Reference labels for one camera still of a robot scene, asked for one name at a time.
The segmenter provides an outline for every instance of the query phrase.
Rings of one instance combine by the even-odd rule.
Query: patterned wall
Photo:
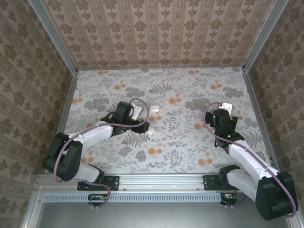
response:
[[[43,0],[78,68],[241,65],[275,0]]]
[[[304,205],[304,1],[291,0],[249,71],[280,167]]]
[[[71,75],[25,0],[0,1],[0,227],[18,227]]]

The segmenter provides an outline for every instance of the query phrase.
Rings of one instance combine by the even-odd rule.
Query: vented metal strip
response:
[[[46,193],[43,202],[88,202],[89,195],[89,193]],[[108,202],[221,202],[221,198],[220,193],[112,193]]]

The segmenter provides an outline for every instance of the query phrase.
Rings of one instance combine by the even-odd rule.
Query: purple cable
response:
[[[138,100],[138,101],[142,102],[142,103],[144,104],[144,106],[146,107],[146,109],[147,109],[147,116],[146,116],[146,118],[144,119],[144,121],[142,121],[141,123],[136,124],[136,125],[124,125],[124,124],[119,124],[119,123],[118,123],[118,124],[117,124],[117,123],[102,123],[102,124],[98,124],[98,125],[93,125],[93,126],[87,128],[87,129],[85,129],[85,130],[79,132],[78,134],[74,135],[73,137],[71,137],[71,138],[63,145],[63,147],[61,148],[61,150],[60,150],[60,152],[59,152],[59,154],[58,154],[57,160],[56,160],[56,162],[55,162],[53,175],[54,175],[55,180],[56,180],[57,182],[62,182],[62,180],[59,180],[59,179],[57,178],[57,169],[58,169],[58,164],[59,164],[59,161],[60,161],[60,159],[61,159],[61,156],[62,156],[63,152],[65,151],[65,149],[67,148],[67,146],[68,146],[75,138],[77,138],[78,136],[81,136],[82,134],[85,134],[86,132],[91,131],[91,130],[93,130],[93,129],[95,129],[95,128],[100,128],[100,127],[104,127],[104,126],[117,126],[117,127],[130,127],[130,128],[133,128],[133,127],[139,127],[139,126],[143,125],[145,122],[147,122],[147,120],[148,120],[148,118],[149,118],[149,107],[148,107],[148,105],[147,105],[142,99],[140,99],[140,98],[132,98],[131,101],[130,101],[130,103],[131,103],[132,101],[134,101],[134,100]],[[108,193],[108,197],[107,197],[106,200],[100,205],[100,207],[103,206],[103,205],[108,201],[108,199],[109,199],[109,197],[110,197],[110,195],[111,195],[111,190],[110,190],[110,188],[109,188],[108,186],[103,185],[103,184],[90,183],[90,182],[87,182],[87,181],[85,181],[85,180],[82,180],[82,182],[84,182],[84,183],[86,183],[86,184],[94,185],[94,186],[101,186],[101,187],[107,188],[107,190],[108,190],[108,192],[109,192],[109,193]]]
[[[204,112],[204,123],[205,123],[205,126],[206,126],[206,129],[216,138],[220,139],[220,140],[223,140],[225,142],[228,142],[230,144],[234,144],[234,145],[237,145],[239,146],[240,148],[244,149],[245,151],[247,151],[267,172],[270,173],[270,175],[275,179],[275,181],[281,186],[281,188],[283,189],[283,191],[286,193],[286,195],[288,196],[289,200],[291,201],[291,204],[293,206],[293,212],[290,214],[290,215],[286,215],[288,218],[291,218],[293,216],[295,216],[296,214],[296,205],[295,205],[295,201],[293,199],[293,197],[291,196],[291,194],[289,193],[289,191],[287,190],[287,188],[283,185],[283,183],[276,177],[276,175],[271,172],[268,167],[263,164],[257,157],[257,155],[255,155],[255,153],[251,152],[250,150],[247,149],[247,147],[237,143],[237,142],[233,142],[233,141],[230,141],[230,140],[227,140],[227,139],[224,139],[222,137],[219,137],[217,136],[216,134],[214,134],[212,132],[212,130],[209,128],[209,126],[207,125],[206,123],[206,114],[207,114],[207,111],[209,110],[209,108],[213,105],[222,105],[221,102],[213,102],[211,104],[209,104]]]

